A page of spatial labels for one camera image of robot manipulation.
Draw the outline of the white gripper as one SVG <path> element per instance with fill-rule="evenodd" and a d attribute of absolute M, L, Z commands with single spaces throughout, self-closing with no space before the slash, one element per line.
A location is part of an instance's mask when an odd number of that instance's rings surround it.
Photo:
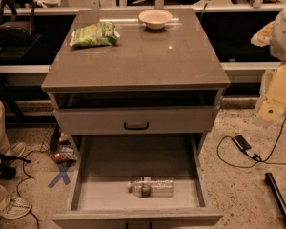
<path fill-rule="evenodd" d="M 268 23 L 251 38 L 255 46 L 265 47 L 270 44 L 273 22 Z M 271 74 L 271 80 L 257 116 L 265 121 L 277 120 L 286 110 L 286 63 L 281 64 Z"/>

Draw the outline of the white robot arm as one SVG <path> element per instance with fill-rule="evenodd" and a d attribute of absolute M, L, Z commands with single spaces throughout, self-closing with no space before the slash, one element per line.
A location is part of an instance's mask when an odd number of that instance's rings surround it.
<path fill-rule="evenodd" d="M 252 38 L 255 46 L 270 46 L 271 56 L 281 64 L 272 72 L 265 96 L 257 111 L 257 116 L 265 121 L 277 120 L 286 109 L 286 8 L 273 22 L 259 30 Z"/>

